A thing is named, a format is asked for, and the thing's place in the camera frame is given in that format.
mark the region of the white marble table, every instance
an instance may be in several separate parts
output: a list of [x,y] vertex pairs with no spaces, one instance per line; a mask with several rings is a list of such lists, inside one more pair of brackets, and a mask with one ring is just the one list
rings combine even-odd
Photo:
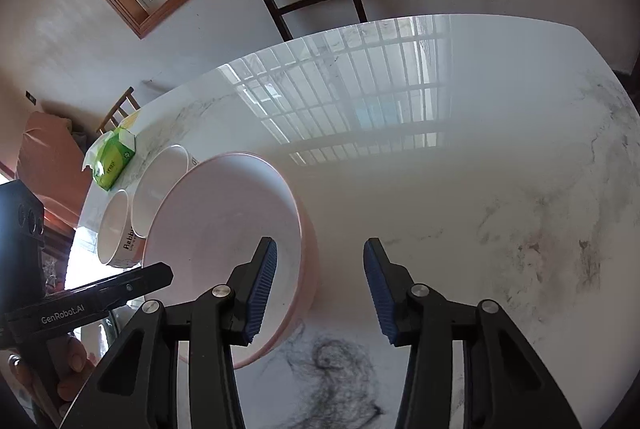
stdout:
[[[449,300],[499,301],[585,429],[640,367],[639,117],[571,27],[503,16],[349,26],[204,74],[144,106],[132,130],[138,154],[120,186],[170,144],[200,160],[252,151],[315,225],[320,287],[304,329],[237,372],[248,428],[393,426],[408,352],[377,323],[362,270],[370,236]],[[84,237],[106,197],[92,186]],[[74,284],[101,269],[80,245]]]

